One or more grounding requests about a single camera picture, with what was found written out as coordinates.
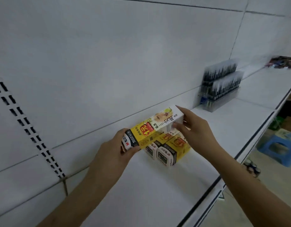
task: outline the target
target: blue stool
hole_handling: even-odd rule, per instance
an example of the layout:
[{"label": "blue stool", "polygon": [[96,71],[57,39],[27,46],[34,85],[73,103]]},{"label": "blue stool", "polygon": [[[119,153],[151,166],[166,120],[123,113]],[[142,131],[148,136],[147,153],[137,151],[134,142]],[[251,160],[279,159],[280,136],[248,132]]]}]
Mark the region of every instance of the blue stool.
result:
[{"label": "blue stool", "polygon": [[[275,159],[280,164],[286,167],[291,166],[291,132],[284,129],[279,130],[282,132],[281,137],[277,136],[277,133],[271,137],[262,147],[258,149],[261,153],[270,156],[272,159]],[[284,146],[284,149],[277,149],[276,145]]]}]

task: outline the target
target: tiled floor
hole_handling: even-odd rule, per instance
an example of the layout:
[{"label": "tiled floor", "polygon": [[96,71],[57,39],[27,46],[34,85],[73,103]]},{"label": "tiled floor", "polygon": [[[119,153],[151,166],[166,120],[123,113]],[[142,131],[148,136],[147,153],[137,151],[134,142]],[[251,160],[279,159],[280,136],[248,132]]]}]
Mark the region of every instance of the tiled floor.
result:
[{"label": "tiled floor", "polygon": [[[257,150],[248,158],[261,169],[261,182],[291,206],[291,167],[284,167]],[[225,201],[216,202],[201,227],[252,226],[228,188],[223,194]]]}]

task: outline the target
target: yellow and white box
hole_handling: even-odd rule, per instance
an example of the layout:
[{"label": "yellow and white box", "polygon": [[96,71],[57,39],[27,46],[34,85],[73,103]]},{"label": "yellow and white box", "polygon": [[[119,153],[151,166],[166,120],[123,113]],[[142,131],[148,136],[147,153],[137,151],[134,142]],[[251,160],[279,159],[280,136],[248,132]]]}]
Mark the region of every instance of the yellow and white box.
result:
[{"label": "yellow and white box", "polygon": [[190,145],[181,132],[158,148],[157,158],[167,167],[180,160],[189,150]]},{"label": "yellow and white box", "polygon": [[168,133],[163,133],[163,134],[159,135],[157,138],[155,138],[154,142],[152,142],[150,145],[147,145],[145,147],[144,151],[149,156],[151,156],[152,159],[156,160],[158,148],[161,147],[163,144],[165,144],[167,141],[169,141],[171,138],[173,138],[178,133],[179,133],[179,131],[177,129],[173,129]]},{"label": "yellow and white box", "polygon": [[125,149],[134,146],[144,149],[160,134],[170,132],[173,122],[183,123],[183,116],[184,114],[175,105],[155,114],[125,132],[122,138]]}]

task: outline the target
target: blue plastic stool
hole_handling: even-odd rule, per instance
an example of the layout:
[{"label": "blue plastic stool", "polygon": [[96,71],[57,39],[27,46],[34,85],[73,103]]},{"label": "blue plastic stool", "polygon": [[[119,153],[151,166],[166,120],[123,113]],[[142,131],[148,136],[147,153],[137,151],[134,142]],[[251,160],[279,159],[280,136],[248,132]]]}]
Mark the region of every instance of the blue plastic stool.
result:
[{"label": "blue plastic stool", "polygon": [[[278,143],[287,148],[285,153],[277,153],[270,149],[271,145],[274,143]],[[289,132],[286,135],[286,139],[279,137],[277,135],[273,135],[269,141],[267,141],[261,148],[258,149],[261,153],[264,153],[270,156],[272,159],[275,159],[280,164],[286,167],[291,166],[291,133]]]}]

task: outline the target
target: green object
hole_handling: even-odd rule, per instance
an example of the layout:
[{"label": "green object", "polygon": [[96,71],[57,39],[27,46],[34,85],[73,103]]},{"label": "green object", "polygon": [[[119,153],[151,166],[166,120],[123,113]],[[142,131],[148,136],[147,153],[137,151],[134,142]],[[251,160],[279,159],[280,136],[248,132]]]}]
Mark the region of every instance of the green object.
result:
[{"label": "green object", "polygon": [[280,129],[281,124],[283,123],[284,118],[280,116],[276,116],[270,126],[268,127],[270,130],[277,131]]}]

